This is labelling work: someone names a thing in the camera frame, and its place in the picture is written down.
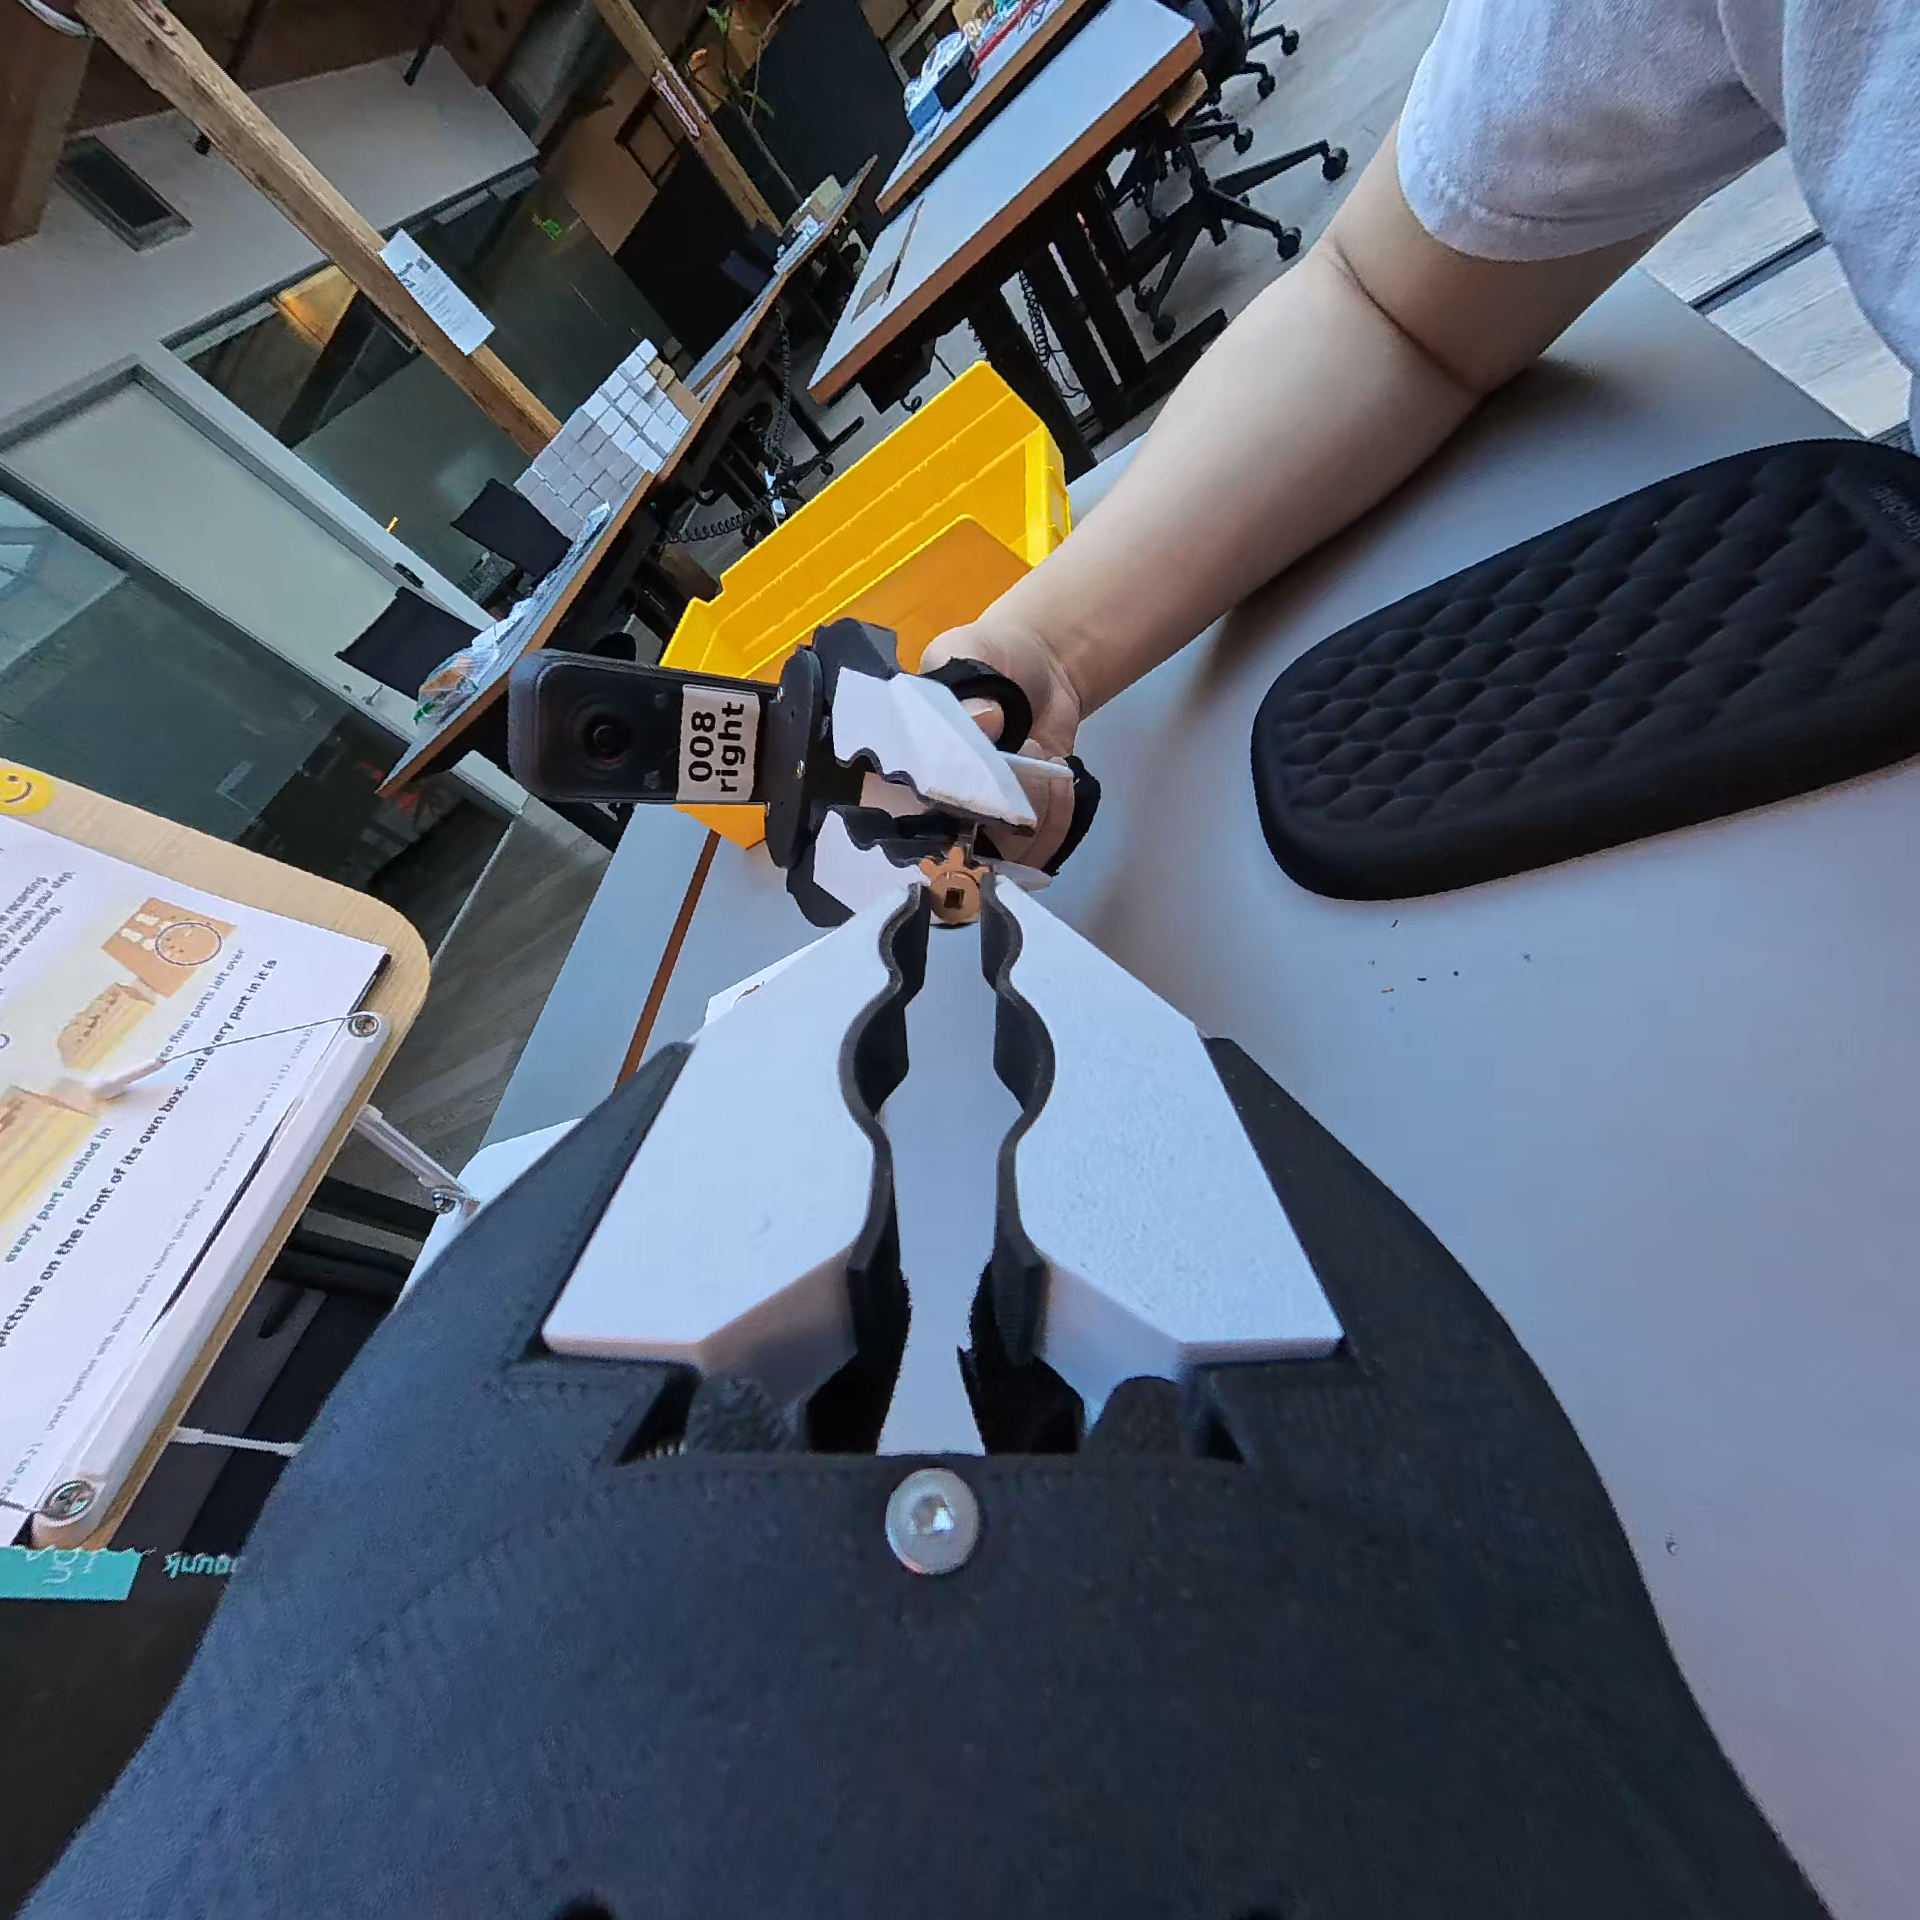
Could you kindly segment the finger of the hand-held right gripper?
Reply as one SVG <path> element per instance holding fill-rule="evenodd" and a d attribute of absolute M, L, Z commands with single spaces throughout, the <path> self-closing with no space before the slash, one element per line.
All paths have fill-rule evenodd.
<path fill-rule="evenodd" d="M 933 818 L 820 818 L 814 834 L 814 915 L 857 915 L 890 886 L 920 881 L 920 859 L 938 851 Z"/>
<path fill-rule="evenodd" d="M 976 714 L 933 676 L 864 676 L 840 671 L 828 701 L 828 730 L 840 767 L 874 781 L 904 781 L 933 810 L 976 826 L 1042 826 L 1014 767 L 976 726 Z"/>

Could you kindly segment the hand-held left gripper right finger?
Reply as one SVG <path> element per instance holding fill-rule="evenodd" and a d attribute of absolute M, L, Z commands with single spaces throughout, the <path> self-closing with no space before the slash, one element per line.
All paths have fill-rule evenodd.
<path fill-rule="evenodd" d="M 1135 1374 L 1333 1355 L 1344 1325 L 1197 1021 L 1014 886 L 978 896 L 978 972 L 1023 1099 L 976 1297 L 978 1446 L 1081 1449 Z"/>

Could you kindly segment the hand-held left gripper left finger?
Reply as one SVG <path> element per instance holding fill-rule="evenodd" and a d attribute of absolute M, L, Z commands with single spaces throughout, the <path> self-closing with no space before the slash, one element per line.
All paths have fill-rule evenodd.
<path fill-rule="evenodd" d="M 882 1449 L 904 1352 L 889 1091 L 927 886 L 874 896 L 708 1021 L 608 1186 L 544 1344 L 742 1374 L 820 1449 Z"/>

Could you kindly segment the person's right forearm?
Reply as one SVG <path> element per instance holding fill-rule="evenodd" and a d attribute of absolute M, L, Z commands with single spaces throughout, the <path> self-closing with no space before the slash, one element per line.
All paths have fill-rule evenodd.
<path fill-rule="evenodd" d="M 1122 480 L 1023 583 L 1070 741 L 1250 593 L 1374 507 L 1664 231 L 1555 264 L 1441 249 L 1394 133 L 1325 243 L 1164 403 Z"/>

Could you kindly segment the background desk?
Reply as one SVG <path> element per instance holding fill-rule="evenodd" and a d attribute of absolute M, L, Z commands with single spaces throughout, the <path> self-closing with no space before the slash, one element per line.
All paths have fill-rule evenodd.
<path fill-rule="evenodd" d="M 431 730 L 415 730 L 415 745 L 373 784 L 385 799 L 457 767 L 462 753 L 479 753 L 486 716 L 501 716 L 509 671 L 563 628 L 563 618 L 584 602 L 584 593 L 594 583 L 594 572 L 622 543 L 633 515 L 647 505 L 655 505 L 665 480 L 694 463 L 696 434 L 708 431 L 708 415 L 733 390 L 733 378 L 740 378 L 740 355 L 726 372 L 708 372 L 705 390 L 694 393 L 696 412 L 694 412 L 685 434 L 665 452 L 665 469 L 647 469 L 622 505 L 594 507 L 592 533 L 578 534 L 578 547 L 528 593 L 528 609 L 509 618 L 509 639 L 494 645 L 479 691 L 462 691 Z"/>
<path fill-rule="evenodd" d="M 1150 0 L 1110 0 L 994 121 L 882 231 L 806 393 L 874 381 L 889 355 L 948 332 L 1042 243 L 1042 212 L 1202 66 L 1202 31 Z"/>

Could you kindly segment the person's right hand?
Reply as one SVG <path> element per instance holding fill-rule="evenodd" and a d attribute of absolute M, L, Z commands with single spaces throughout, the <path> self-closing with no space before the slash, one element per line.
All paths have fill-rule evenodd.
<path fill-rule="evenodd" d="M 933 639 L 920 658 L 920 676 L 938 671 L 948 658 L 976 658 L 1025 691 L 1025 714 L 1035 714 L 1025 745 L 1023 745 L 1025 759 L 1073 759 L 1081 691 L 1035 626 L 985 609 Z"/>

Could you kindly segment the clear plastic bag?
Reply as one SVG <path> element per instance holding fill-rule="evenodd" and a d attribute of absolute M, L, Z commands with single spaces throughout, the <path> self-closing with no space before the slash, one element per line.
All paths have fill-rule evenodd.
<path fill-rule="evenodd" d="M 494 628 L 479 628 L 462 652 L 448 652 L 423 687 L 415 687 L 415 730 L 443 726 L 462 714 L 486 687 L 509 671 L 519 645 Z"/>

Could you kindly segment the yellow plastic bin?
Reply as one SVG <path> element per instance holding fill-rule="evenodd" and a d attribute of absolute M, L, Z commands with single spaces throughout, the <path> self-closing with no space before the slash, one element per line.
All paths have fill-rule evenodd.
<path fill-rule="evenodd" d="M 976 364 L 783 533 L 754 543 L 665 645 L 674 671 L 772 687 L 835 618 L 899 639 L 899 663 L 978 618 L 1070 534 L 1070 469 L 1046 420 Z"/>

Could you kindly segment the black mesh chair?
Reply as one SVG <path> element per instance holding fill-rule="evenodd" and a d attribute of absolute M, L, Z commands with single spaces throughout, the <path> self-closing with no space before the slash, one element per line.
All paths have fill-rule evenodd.
<path fill-rule="evenodd" d="M 479 639 L 470 618 L 443 609 L 435 597 L 423 593 L 397 593 L 371 626 L 362 639 L 347 639 L 336 658 L 404 701 L 423 691 L 423 676 L 457 658 L 462 645 Z"/>
<path fill-rule="evenodd" d="M 569 534 L 509 480 L 486 473 L 486 487 L 448 515 L 457 534 L 486 543 L 528 583 L 552 574 Z"/>

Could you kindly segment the stack of white boxes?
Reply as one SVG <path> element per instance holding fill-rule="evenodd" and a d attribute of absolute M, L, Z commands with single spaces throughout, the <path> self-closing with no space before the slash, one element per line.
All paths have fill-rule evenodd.
<path fill-rule="evenodd" d="M 651 344 L 639 344 L 539 452 L 519 487 L 563 533 L 584 534 L 592 507 L 618 507 L 665 458 L 685 440 L 696 403 L 665 372 Z"/>

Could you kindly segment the wooden document stand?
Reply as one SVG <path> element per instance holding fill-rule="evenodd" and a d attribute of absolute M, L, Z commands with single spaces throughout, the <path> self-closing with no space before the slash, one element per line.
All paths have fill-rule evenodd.
<path fill-rule="evenodd" d="M 0 769 L 0 1535 L 109 1541 L 431 993 L 404 915 Z"/>

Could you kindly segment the paper notice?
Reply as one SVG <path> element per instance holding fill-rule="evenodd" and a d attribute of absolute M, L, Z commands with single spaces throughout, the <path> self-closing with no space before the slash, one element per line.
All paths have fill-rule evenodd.
<path fill-rule="evenodd" d="M 435 253 L 410 231 L 385 243 L 385 271 L 415 297 L 415 307 L 448 332 L 448 347 L 479 355 L 492 344 L 492 317 L 435 271 Z"/>

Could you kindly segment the printed instruction sheet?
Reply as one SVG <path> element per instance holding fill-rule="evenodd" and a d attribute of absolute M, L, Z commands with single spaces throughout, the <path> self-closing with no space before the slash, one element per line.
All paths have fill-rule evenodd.
<path fill-rule="evenodd" d="M 385 946 L 8 818 L 0 1487 L 8 1541 L 325 1084 Z"/>

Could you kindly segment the black office chair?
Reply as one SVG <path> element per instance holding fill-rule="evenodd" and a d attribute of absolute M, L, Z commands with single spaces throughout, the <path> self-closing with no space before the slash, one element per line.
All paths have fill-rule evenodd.
<path fill-rule="evenodd" d="M 1348 146 L 1308 141 L 1215 178 L 1202 169 L 1202 141 L 1225 141 L 1239 155 L 1250 130 L 1222 110 L 1185 110 L 1185 114 L 1164 110 L 1150 114 L 1117 178 L 1117 204 L 1135 204 L 1150 212 L 1150 237 L 1129 249 L 1122 284 L 1135 285 L 1135 307 L 1150 317 L 1154 344 L 1174 332 L 1171 285 L 1202 237 L 1222 249 L 1225 231 L 1259 231 L 1290 264 L 1301 249 L 1301 231 L 1259 212 L 1250 193 L 1301 159 L 1325 159 L 1325 178 L 1344 178 L 1348 169 Z"/>

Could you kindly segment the black honeycomb cushion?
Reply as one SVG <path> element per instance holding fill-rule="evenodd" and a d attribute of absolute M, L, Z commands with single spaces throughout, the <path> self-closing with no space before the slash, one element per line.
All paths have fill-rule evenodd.
<path fill-rule="evenodd" d="M 1308 645 L 1250 730 L 1272 866 L 1431 896 L 1920 753 L 1920 463 L 1739 452 Z"/>

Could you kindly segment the black model kit box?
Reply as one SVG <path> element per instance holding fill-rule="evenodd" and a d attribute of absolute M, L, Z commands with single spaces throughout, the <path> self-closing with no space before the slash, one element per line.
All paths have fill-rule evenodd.
<path fill-rule="evenodd" d="M 29 1550 L 0 1602 L 0 1912 L 17 1912 L 192 1663 L 243 1541 Z"/>

